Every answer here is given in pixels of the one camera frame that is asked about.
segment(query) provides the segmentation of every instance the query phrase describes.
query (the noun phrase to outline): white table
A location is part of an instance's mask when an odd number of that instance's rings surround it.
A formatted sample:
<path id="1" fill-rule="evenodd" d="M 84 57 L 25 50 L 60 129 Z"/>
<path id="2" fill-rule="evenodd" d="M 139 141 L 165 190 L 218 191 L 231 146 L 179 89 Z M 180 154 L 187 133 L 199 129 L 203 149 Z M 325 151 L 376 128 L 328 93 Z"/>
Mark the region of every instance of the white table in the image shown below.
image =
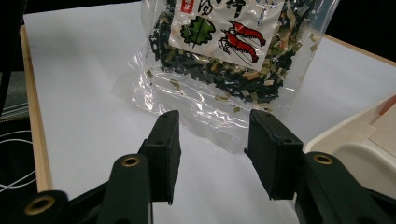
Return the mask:
<path id="1" fill-rule="evenodd" d="M 131 75 L 128 61 L 144 38 L 140 4 L 24 19 L 27 72 L 34 69 L 28 85 L 35 153 L 42 153 L 35 155 L 38 186 L 73 199 L 107 181 L 113 162 L 136 153 L 157 118 L 115 88 Z M 394 64 L 329 38 L 321 41 L 285 122 L 305 143 L 396 90 Z M 248 157 L 183 127 L 180 143 L 174 205 L 155 203 L 155 223 L 298 223 L 290 202 L 269 201 Z"/>

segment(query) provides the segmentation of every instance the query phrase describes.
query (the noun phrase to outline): white tabletop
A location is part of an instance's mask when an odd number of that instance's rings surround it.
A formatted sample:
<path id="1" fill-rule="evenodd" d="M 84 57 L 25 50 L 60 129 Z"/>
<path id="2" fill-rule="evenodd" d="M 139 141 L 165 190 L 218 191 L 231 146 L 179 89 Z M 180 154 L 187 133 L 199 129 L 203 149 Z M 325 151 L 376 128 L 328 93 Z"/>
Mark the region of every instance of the white tabletop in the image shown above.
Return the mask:
<path id="1" fill-rule="evenodd" d="M 144 35 L 140 3 L 25 15 L 55 189 L 69 199 L 108 180 L 136 153 L 156 116 L 119 97 Z M 305 143 L 396 90 L 396 68 L 323 39 L 286 124 Z M 155 223 L 298 223 L 290 202 L 269 201 L 243 154 L 180 127 L 174 205 Z"/>

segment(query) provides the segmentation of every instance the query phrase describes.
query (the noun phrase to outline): red stamp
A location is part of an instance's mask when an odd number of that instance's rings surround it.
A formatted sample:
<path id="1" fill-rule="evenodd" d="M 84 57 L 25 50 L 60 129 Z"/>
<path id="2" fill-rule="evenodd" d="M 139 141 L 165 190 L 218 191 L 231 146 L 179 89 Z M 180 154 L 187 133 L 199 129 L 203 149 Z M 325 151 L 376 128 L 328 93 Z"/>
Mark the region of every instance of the red stamp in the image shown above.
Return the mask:
<path id="1" fill-rule="evenodd" d="M 183 0 L 181 1 L 180 11 L 191 14 L 193 6 L 194 6 L 194 0 Z"/>

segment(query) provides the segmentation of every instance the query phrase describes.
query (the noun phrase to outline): white plastic container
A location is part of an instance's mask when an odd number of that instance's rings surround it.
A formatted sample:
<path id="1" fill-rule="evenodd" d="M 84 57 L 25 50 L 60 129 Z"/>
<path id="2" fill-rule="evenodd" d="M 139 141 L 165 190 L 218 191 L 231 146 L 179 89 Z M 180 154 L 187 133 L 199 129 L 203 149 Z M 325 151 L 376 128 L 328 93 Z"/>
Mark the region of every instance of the white plastic container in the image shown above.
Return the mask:
<path id="1" fill-rule="evenodd" d="M 310 141 L 304 152 L 338 158 L 358 182 L 396 199 L 396 92 Z"/>

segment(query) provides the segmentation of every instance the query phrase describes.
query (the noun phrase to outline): wooden trim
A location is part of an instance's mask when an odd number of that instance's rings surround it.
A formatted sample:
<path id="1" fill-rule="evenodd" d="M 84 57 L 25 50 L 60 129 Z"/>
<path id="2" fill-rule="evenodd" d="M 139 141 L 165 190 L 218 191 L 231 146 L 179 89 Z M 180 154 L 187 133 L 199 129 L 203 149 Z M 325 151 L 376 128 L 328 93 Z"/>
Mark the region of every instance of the wooden trim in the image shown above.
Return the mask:
<path id="1" fill-rule="evenodd" d="M 334 42 L 337 43 L 337 44 L 340 44 L 340 45 L 342 45 L 342 46 L 345 46 L 345 47 L 347 47 L 347 48 L 349 48 L 349 49 L 354 49 L 354 50 L 356 50 L 357 52 L 360 52 L 360 53 L 365 54 L 365 55 L 367 55 L 367 56 L 369 56 L 369 57 L 372 57 L 372 58 L 374 58 L 374 59 L 376 59 L 376 60 L 379 60 L 379 61 L 381 61 L 381 62 L 383 62 L 383 63 L 387 63 L 387 64 L 390 64 L 390 65 L 396 67 L 396 62 L 393 62 L 393 61 L 391 61 L 391 60 L 389 60 L 389 59 L 386 59 L 386 58 L 383 58 L 383 57 L 378 56 L 378 55 L 376 55 L 376 54 L 373 54 L 372 52 L 369 52 L 369 51 L 367 51 L 367 50 L 365 50 L 365 49 L 360 49 L 360 48 L 358 48 L 358 47 L 356 47 L 356 46 L 353 46 L 353 45 L 351 45 L 351 44 L 348 44 L 347 42 L 344 42 L 344 41 L 342 41 L 342 40 L 339 40 L 339 39 L 337 39 L 337 38 L 334 38 L 334 37 L 332 37 L 332 36 L 330 36 L 330 35 L 324 35 L 324 37 L 327 38 L 327 39 L 330 39 L 331 41 L 334 41 Z"/>
<path id="2" fill-rule="evenodd" d="M 21 45 L 26 77 L 30 125 L 32 129 L 33 151 L 35 155 L 35 178 L 37 180 L 37 190 L 40 192 L 52 189 L 52 178 L 50 175 L 50 163 L 43 129 L 43 120 L 41 118 L 37 90 L 35 88 L 35 73 L 30 57 L 29 41 L 27 39 L 25 26 L 21 28 Z"/>

